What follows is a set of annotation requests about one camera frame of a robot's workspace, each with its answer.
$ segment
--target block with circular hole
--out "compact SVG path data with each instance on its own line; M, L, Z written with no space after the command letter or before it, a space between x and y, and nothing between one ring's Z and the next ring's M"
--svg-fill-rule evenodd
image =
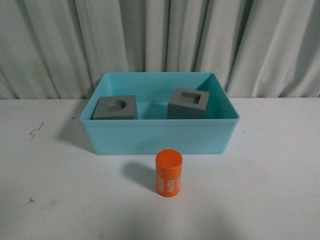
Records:
M138 119L135 95L103 96L98 99L92 115L93 120Z
M177 87L168 102L168 119L204 119L209 92Z

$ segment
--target white table surface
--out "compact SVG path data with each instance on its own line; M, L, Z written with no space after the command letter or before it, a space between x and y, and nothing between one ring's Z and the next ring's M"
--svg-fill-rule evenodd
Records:
M0 100L0 239L319 240L320 98L232 102L226 152L184 154L165 198L155 155L93 153L86 100Z

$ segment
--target gray foam block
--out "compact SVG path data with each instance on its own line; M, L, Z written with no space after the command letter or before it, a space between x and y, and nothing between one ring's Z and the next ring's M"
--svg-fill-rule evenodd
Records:
M168 119L204 119L209 92L177 87L168 102Z
M135 95L100 97L93 120L130 120L138 119Z

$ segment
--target black mark on table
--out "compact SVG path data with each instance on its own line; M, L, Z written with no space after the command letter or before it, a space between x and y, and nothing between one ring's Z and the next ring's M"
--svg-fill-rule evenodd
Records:
M34 129L34 130L32 130L32 131L30 132L30 135L32 136L31 140L34 139L34 137L35 137L34 131L39 131L43 125L44 125L44 122L41 123L41 125L40 125L39 128Z

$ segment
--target light blue plastic bin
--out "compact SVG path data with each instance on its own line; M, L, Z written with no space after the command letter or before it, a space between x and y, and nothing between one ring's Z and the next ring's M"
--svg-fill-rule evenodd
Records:
M210 92L205 119L167 119L177 87ZM100 97L135 95L138 120L91 120ZM106 73L80 121L96 154L220 154L239 115L210 72Z

